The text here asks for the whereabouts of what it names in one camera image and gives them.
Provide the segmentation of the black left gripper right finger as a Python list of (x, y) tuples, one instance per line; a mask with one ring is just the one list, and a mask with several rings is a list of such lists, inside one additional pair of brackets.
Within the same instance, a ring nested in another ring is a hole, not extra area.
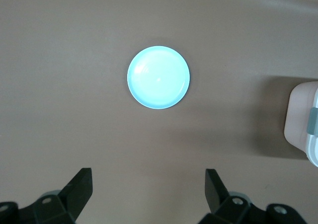
[(205, 197), (210, 209), (201, 224), (305, 224), (292, 207), (269, 204), (265, 210), (255, 206), (242, 193), (229, 192), (215, 169), (205, 171)]

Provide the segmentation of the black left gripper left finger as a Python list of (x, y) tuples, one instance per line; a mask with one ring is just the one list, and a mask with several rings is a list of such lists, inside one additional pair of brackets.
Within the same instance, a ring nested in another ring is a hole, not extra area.
[(16, 202), (1, 202), (2, 224), (75, 224), (93, 193), (92, 170), (82, 168), (62, 189), (44, 193), (20, 209)]

